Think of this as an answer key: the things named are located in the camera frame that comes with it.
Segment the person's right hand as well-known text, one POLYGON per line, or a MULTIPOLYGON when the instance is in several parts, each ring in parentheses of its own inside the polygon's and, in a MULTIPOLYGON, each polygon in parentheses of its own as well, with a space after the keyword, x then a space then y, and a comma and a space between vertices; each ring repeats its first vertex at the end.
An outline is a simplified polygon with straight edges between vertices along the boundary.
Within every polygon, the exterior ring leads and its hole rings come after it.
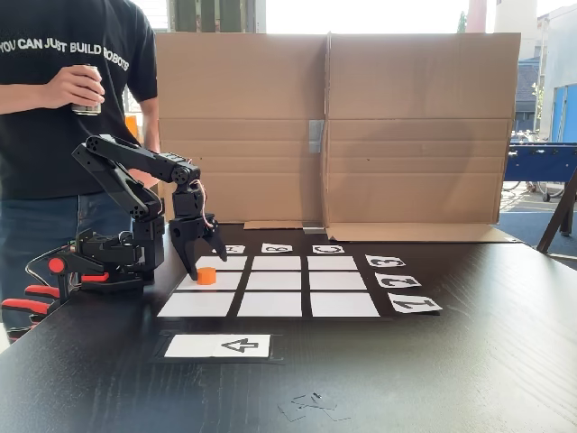
POLYGON ((56 109, 66 105, 94 107, 105 100, 99 72, 86 65, 64 67, 41 87, 41 107, 44 108, 56 109))

